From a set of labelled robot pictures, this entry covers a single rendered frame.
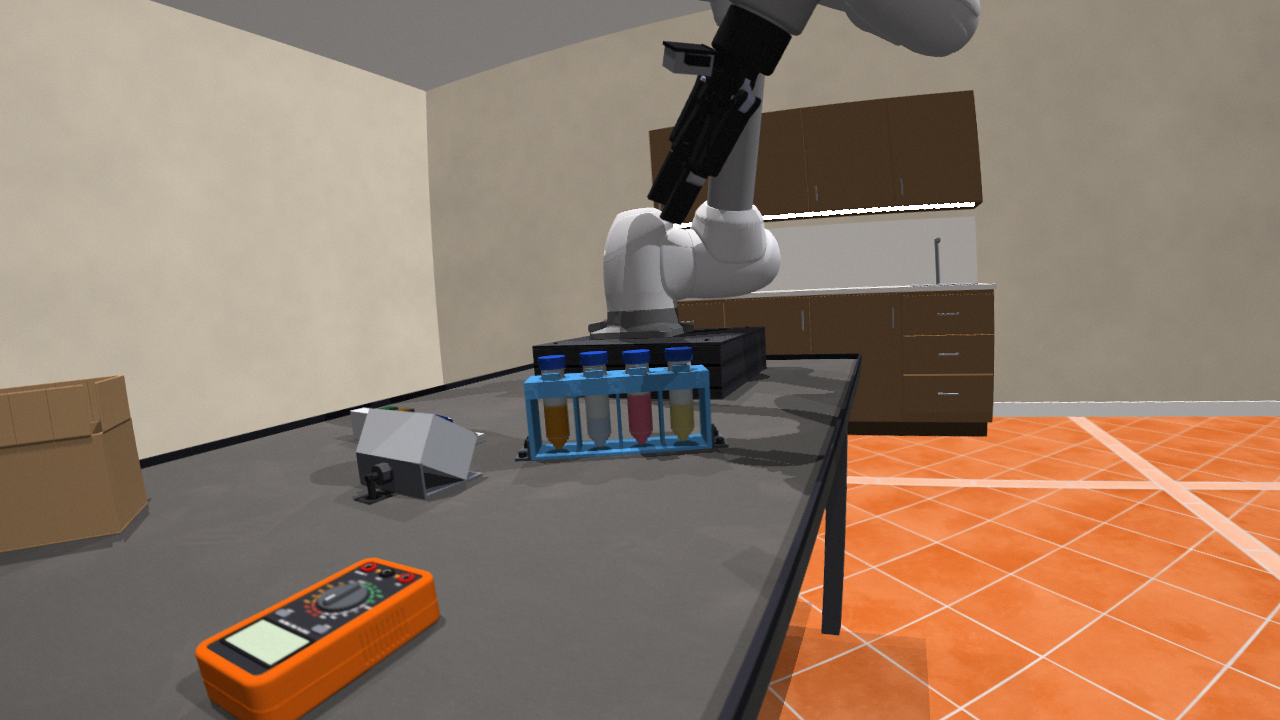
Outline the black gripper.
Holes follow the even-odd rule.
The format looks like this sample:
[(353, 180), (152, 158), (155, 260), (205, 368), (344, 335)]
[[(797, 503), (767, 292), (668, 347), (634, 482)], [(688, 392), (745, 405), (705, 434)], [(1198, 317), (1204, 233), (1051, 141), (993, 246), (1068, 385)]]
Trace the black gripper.
[(660, 220), (682, 225), (707, 177), (721, 173), (762, 104), (753, 95), (758, 74), (772, 76), (791, 38), (771, 20), (730, 5), (712, 40), (712, 47), (728, 55), (724, 65), (721, 70), (712, 68), (710, 76), (698, 76), (669, 135), (671, 150), (646, 196), (666, 205)]

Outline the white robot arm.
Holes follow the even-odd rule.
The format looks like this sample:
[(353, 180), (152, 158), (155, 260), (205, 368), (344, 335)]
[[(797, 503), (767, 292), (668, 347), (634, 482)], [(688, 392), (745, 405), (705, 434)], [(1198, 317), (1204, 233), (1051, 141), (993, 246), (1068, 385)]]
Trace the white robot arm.
[[(975, 33), (980, 14), (979, 0), (700, 1), (710, 3), (717, 26), (733, 4), (795, 36), (803, 33), (820, 4), (846, 12), (859, 29), (925, 56), (957, 53)], [(727, 59), (704, 44), (663, 45), (662, 67), (676, 74), (710, 76), (712, 68), (721, 70)], [(762, 104), (764, 82), (759, 73), (753, 88)], [(660, 220), (657, 208), (622, 211), (614, 218), (603, 261), (607, 319), (588, 325), (590, 340), (669, 338), (694, 332), (694, 325), (678, 322), (678, 300), (753, 293), (778, 274), (778, 243), (753, 205), (762, 104), (721, 173), (709, 176), (707, 202), (695, 211), (690, 229)]]

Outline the orange digital multimeter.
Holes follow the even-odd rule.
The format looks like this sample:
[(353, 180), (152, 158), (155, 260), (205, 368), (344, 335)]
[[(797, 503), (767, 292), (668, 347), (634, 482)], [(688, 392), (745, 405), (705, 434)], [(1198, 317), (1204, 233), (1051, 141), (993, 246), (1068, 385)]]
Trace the orange digital multimeter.
[(433, 575), (365, 559), (195, 651), (209, 700), (239, 720), (297, 720), (440, 618)]

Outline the dark grey table edge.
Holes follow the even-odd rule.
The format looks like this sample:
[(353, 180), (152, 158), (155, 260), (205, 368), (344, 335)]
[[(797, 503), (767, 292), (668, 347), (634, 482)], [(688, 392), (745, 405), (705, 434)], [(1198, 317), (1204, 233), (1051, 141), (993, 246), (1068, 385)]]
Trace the dark grey table edge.
[[(861, 354), (782, 354), (782, 355), (765, 355), (765, 360), (790, 360), (790, 359), (858, 359), (858, 363), (856, 363), (856, 365), (854, 368), (852, 377), (851, 377), (851, 380), (849, 383), (849, 389), (847, 389), (847, 392), (845, 395), (842, 407), (841, 407), (841, 410), (838, 413), (838, 419), (836, 421), (833, 434), (831, 436), (829, 445), (828, 445), (828, 448), (826, 451), (826, 456), (824, 456), (823, 462), (820, 465), (820, 470), (818, 473), (815, 484), (813, 486), (812, 495), (810, 495), (810, 497), (808, 500), (808, 503), (806, 503), (806, 509), (803, 512), (803, 518), (801, 518), (801, 521), (800, 521), (800, 524), (797, 527), (796, 534), (794, 537), (794, 542), (792, 542), (792, 544), (791, 544), (791, 547), (788, 550), (787, 557), (785, 559), (783, 568), (780, 571), (780, 577), (778, 577), (778, 579), (777, 579), (777, 582), (774, 584), (774, 589), (773, 589), (773, 592), (771, 594), (771, 600), (768, 601), (768, 603), (765, 606), (765, 611), (763, 612), (762, 621), (759, 623), (759, 625), (756, 628), (755, 635), (753, 637), (753, 642), (751, 642), (751, 644), (750, 644), (750, 647), (748, 650), (748, 653), (746, 653), (745, 659), (742, 660), (742, 665), (741, 665), (741, 667), (739, 670), (739, 674), (737, 674), (737, 676), (736, 676), (736, 679), (733, 682), (733, 685), (732, 685), (732, 688), (730, 691), (730, 694), (728, 694), (727, 700), (724, 701), (724, 706), (721, 710), (721, 715), (719, 715), (719, 717), (717, 720), (741, 720), (742, 714), (744, 714), (744, 711), (745, 711), (745, 708), (748, 706), (748, 701), (750, 698), (750, 694), (753, 693), (753, 688), (755, 685), (756, 676), (760, 673), (762, 664), (763, 664), (763, 661), (765, 659), (765, 653), (767, 653), (767, 651), (769, 648), (772, 637), (774, 635), (774, 629), (776, 629), (776, 626), (777, 626), (777, 624), (780, 621), (780, 616), (781, 616), (781, 612), (782, 612), (782, 610), (785, 607), (785, 602), (787, 600), (788, 591), (790, 591), (790, 588), (792, 585), (794, 577), (795, 577), (795, 573), (797, 570), (797, 565), (799, 565), (800, 559), (803, 556), (803, 550), (804, 550), (804, 547), (806, 544), (806, 538), (808, 538), (809, 532), (812, 529), (812, 523), (813, 523), (813, 520), (815, 518), (817, 509), (818, 509), (818, 505), (820, 502), (820, 495), (822, 495), (822, 492), (824, 489), (826, 480), (827, 480), (827, 477), (828, 477), (828, 473), (829, 473), (829, 468), (831, 468), (831, 462), (832, 462), (832, 460), (835, 457), (835, 450), (836, 450), (836, 447), (838, 445), (838, 437), (840, 437), (842, 427), (844, 427), (844, 420), (845, 420), (845, 416), (846, 416), (846, 413), (847, 413), (847, 409), (849, 409), (849, 402), (850, 402), (850, 398), (851, 398), (851, 395), (852, 395), (852, 388), (855, 386), (855, 380), (856, 380), (856, 377), (858, 377), (858, 365), (860, 366)], [(433, 393), (436, 393), (436, 392), (440, 392), (440, 391), (444, 391), (444, 389), (452, 389), (452, 388), (456, 388), (456, 387), (460, 387), (460, 386), (468, 386), (468, 384), (472, 384), (472, 383), (476, 383), (476, 382), (480, 382), (480, 380), (488, 380), (488, 379), (492, 379), (492, 378), (497, 378), (499, 375), (507, 375), (507, 374), (511, 374), (511, 373), (515, 373), (515, 372), (524, 372), (524, 370), (527, 370), (527, 369), (531, 369), (531, 368), (534, 368), (534, 363), (529, 364), (529, 365), (524, 365), (524, 366), (515, 366), (515, 368), (511, 368), (511, 369), (507, 369), (507, 370), (502, 370), (502, 372), (494, 372), (494, 373), (490, 373), (490, 374), (486, 374), (486, 375), (477, 375), (477, 377), (468, 378), (468, 379), (465, 379), (465, 380), (457, 380), (457, 382), (453, 382), (453, 383), (449, 383), (449, 384), (445, 384), (445, 386), (436, 386), (436, 387), (433, 387), (433, 388), (420, 389), (420, 391), (416, 391), (416, 392), (412, 392), (412, 393), (407, 393), (407, 395), (399, 395), (399, 396), (390, 397), (390, 398), (383, 398), (383, 400), (379, 400), (379, 401), (375, 401), (375, 402), (371, 402), (371, 404), (362, 404), (362, 405), (358, 405), (358, 406), (355, 406), (355, 407), (346, 407), (346, 409), (342, 409), (342, 410), (338, 410), (338, 411), (334, 411), (334, 413), (326, 413), (326, 414), (317, 415), (317, 416), (310, 416), (310, 418), (305, 418), (305, 419), (301, 419), (301, 420), (297, 420), (297, 421), (289, 421), (289, 423), (285, 423), (285, 424), (282, 424), (282, 425), (269, 427), (269, 428), (265, 428), (265, 429), (261, 429), (261, 430), (253, 430), (253, 432), (244, 433), (244, 434), (241, 434), (241, 436), (233, 436), (233, 437), (229, 437), (229, 438), (225, 438), (225, 439), (218, 439), (218, 441), (207, 442), (207, 443), (204, 443), (204, 445), (196, 445), (196, 446), (192, 446), (192, 447), (188, 447), (188, 448), (180, 448), (180, 450), (175, 450), (175, 451), (172, 451), (172, 452), (168, 452), (168, 454), (160, 454), (160, 455), (156, 455), (156, 456), (152, 456), (152, 457), (143, 457), (143, 459), (140, 459), (140, 468), (141, 469), (142, 468), (150, 468), (150, 466), (154, 466), (154, 465), (157, 465), (157, 464), (161, 464), (161, 462), (169, 462), (169, 461), (173, 461), (173, 460), (177, 460), (177, 459), (180, 459), (180, 457), (188, 457), (188, 456), (192, 456), (192, 455), (196, 455), (196, 454), (204, 454), (204, 452), (207, 452), (207, 451), (211, 451), (211, 450), (215, 450), (215, 448), (223, 448), (223, 447), (227, 447), (227, 446), (230, 446), (230, 445), (238, 445), (238, 443), (242, 443), (242, 442), (246, 442), (246, 441), (250, 441), (250, 439), (259, 439), (259, 438), (262, 438), (265, 436), (273, 436), (273, 434), (282, 433), (282, 432), (285, 432), (285, 430), (292, 430), (292, 429), (296, 429), (296, 428), (300, 428), (300, 427), (308, 427), (308, 425), (312, 425), (312, 424), (316, 424), (316, 423), (320, 423), (320, 421), (332, 420), (332, 419), (335, 419), (335, 418), (339, 418), (339, 416), (347, 416), (347, 415), (351, 415), (349, 414), (351, 410), (355, 410), (355, 409), (358, 409), (358, 407), (381, 407), (381, 406), (387, 406), (387, 405), (390, 405), (390, 404), (397, 404), (397, 402), (401, 402), (401, 401), (404, 401), (404, 400), (417, 398), (417, 397), (421, 397), (421, 396), (425, 396), (425, 395), (433, 395)]]

